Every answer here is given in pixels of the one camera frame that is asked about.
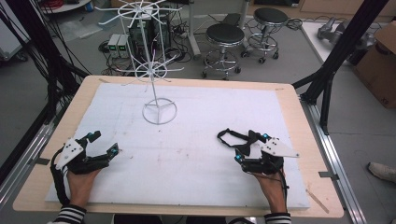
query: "shoe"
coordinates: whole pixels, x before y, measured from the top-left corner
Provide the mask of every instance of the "shoe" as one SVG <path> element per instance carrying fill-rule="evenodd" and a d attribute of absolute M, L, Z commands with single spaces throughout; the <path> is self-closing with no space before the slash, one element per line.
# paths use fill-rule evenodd
<path fill-rule="evenodd" d="M 369 162 L 367 169 L 376 177 L 396 184 L 396 169 L 376 162 Z"/>

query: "human hand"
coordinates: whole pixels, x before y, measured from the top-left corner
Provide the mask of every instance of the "human hand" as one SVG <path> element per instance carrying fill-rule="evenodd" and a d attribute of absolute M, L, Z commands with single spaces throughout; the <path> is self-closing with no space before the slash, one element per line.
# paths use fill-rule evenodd
<path fill-rule="evenodd" d="M 90 199 L 93 181 L 101 170 L 95 170 L 85 175 L 75 175 L 67 172 L 70 188 L 70 204 L 85 208 Z"/>
<path fill-rule="evenodd" d="M 270 204 L 271 213 L 287 213 L 285 195 L 282 188 L 280 173 L 273 175 L 253 174 L 260 183 L 262 192 Z"/>

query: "black stool seat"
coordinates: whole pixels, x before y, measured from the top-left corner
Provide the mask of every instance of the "black stool seat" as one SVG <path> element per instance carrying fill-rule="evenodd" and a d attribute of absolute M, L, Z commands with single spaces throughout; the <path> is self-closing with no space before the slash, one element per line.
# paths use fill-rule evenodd
<path fill-rule="evenodd" d="M 261 7 L 254 11 L 254 18 L 257 22 L 261 24 L 265 23 L 283 23 L 289 18 L 288 16 L 275 8 L 271 7 Z"/>
<path fill-rule="evenodd" d="M 206 30 L 206 36 L 219 44 L 237 44 L 241 42 L 245 34 L 236 26 L 227 23 L 218 23 L 210 26 Z"/>

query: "caster wheel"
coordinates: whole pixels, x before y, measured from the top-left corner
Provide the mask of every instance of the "caster wheel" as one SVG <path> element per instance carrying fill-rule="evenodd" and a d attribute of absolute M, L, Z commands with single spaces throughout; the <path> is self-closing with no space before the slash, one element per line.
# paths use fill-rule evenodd
<path fill-rule="evenodd" d="M 260 58 L 259 59 L 259 63 L 265 63 L 265 59 L 264 58 Z"/>
<path fill-rule="evenodd" d="M 279 53 L 275 52 L 274 55 L 273 55 L 273 59 L 278 59 L 278 58 L 279 58 Z"/>
<path fill-rule="evenodd" d="M 248 52 L 247 51 L 243 51 L 241 53 L 241 58 L 245 58 L 245 57 L 248 57 Z"/>

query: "wooden table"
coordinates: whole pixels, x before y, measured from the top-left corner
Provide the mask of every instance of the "wooden table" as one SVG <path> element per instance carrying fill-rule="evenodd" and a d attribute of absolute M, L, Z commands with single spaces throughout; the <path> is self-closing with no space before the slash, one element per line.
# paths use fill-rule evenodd
<path fill-rule="evenodd" d="M 86 77 L 75 98 L 66 110 L 61 122 L 53 133 L 41 158 L 51 159 L 65 139 L 73 136 L 85 111 L 90 105 L 96 89 L 101 83 L 130 83 L 134 77 Z M 293 210 L 293 217 L 342 217 L 344 211 L 330 178 L 321 178 L 318 172 L 327 171 L 321 158 L 318 145 L 309 127 L 304 111 L 294 88 L 289 84 L 254 83 L 234 81 L 213 81 L 195 79 L 169 79 L 156 85 L 182 87 L 218 87 L 275 91 L 282 114 L 290 134 L 290 141 L 300 153 L 298 159 L 304 179 L 306 193 L 311 207 L 306 210 Z M 46 202 L 45 197 L 52 183 L 50 165 L 36 165 L 24 183 L 13 207 L 17 211 L 59 211 L 59 203 Z M 242 216 L 259 217 L 268 214 L 268 210 L 238 207 L 206 207 L 178 205 L 146 205 L 90 203 L 87 207 L 93 213 L 129 213 L 158 215 L 206 215 L 206 216 Z"/>

